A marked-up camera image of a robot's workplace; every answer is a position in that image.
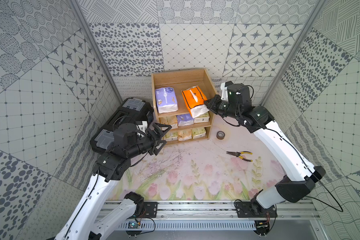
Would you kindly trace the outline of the orange tissue pack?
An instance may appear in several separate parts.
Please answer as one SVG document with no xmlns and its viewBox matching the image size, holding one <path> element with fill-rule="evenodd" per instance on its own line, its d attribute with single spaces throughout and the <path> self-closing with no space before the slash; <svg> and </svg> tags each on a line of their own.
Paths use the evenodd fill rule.
<svg viewBox="0 0 360 240">
<path fill-rule="evenodd" d="M 200 117 L 209 111 L 205 105 L 205 101 L 208 99 L 199 86 L 183 90 L 182 96 L 185 101 L 186 108 L 193 119 Z"/>
</svg>

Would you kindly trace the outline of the yellow-orange tissue pack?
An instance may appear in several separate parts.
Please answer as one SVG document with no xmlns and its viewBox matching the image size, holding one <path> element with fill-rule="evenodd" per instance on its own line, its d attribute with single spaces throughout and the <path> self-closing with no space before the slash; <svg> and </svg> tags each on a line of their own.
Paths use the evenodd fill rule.
<svg viewBox="0 0 360 240">
<path fill-rule="evenodd" d="M 177 116 L 161 117 L 159 118 L 160 123 L 163 125 L 170 125 L 172 129 L 178 128 Z"/>
</svg>

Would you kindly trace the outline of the small purple tissue pack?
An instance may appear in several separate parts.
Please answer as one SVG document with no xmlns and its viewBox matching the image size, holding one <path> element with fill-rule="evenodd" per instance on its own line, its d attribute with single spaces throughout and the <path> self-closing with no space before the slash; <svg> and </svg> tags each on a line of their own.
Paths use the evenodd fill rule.
<svg viewBox="0 0 360 240">
<path fill-rule="evenodd" d="M 194 124 L 194 119 L 191 114 L 177 115 L 179 127 L 190 126 Z"/>
</svg>

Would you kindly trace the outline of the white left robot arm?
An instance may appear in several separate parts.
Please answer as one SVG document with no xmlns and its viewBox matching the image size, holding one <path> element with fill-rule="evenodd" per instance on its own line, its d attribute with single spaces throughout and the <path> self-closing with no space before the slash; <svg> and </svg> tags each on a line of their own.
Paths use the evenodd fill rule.
<svg viewBox="0 0 360 240">
<path fill-rule="evenodd" d="M 131 160 L 142 154 L 158 155 L 166 145 L 163 137 L 172 127 L 153 123 L 141 131 L 138 125 L 124 123 L 114 131 L 114 141 L 96 161 L 87 189 L 71 217 L 55 236 L 56 240 L 105 240 L 129 218 L 143 215 L 144 198 L 134 192 L 126 194 L 122 202 L 98 222 L 105 201 L 120 182 Z"/>
</svg>

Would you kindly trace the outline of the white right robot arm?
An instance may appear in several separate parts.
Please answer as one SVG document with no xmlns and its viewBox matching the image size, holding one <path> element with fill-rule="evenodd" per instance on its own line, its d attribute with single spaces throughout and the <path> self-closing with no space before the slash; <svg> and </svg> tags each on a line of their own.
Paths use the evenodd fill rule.
<svg viewBox="0 0 360 240">
<path fill-rule="evenodd" d="M 251 200 L 253 212 L 259 214 L 276 204 L 296 203 L 306 197 L 326 174 L 314 166 L 288 140 L 270 112 L 262 107 L 223 101 L 219 95 L 205 101 L 207 108 L 222 118 L 230 117 L 261 140 L 285 171 L 281 181 L 259 191 Z"/>
</svg>

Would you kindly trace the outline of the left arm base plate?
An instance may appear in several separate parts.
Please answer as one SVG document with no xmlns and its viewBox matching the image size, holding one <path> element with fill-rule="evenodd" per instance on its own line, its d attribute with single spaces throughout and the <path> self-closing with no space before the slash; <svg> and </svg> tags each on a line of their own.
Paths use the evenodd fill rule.
<svg viewBox="0 0 360 240">
<path fill-rule="evenodd" d="M 142 202 L 137 204 L 136 218 L 156 218 L 158 211 L 158 202 Z"/>
</svg>

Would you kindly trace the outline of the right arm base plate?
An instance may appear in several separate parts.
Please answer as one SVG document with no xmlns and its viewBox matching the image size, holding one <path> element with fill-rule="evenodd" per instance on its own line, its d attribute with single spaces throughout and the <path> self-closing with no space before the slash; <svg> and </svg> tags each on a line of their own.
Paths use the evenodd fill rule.
<svg viewBox="0 0 360 240">
<path fill-rule="evenodd" d="M 238 218 L 276 218 L 278 216 L 276 206 L 264 209 L 253 202 L 234 201 L 234 207 Z"/>
</svg>

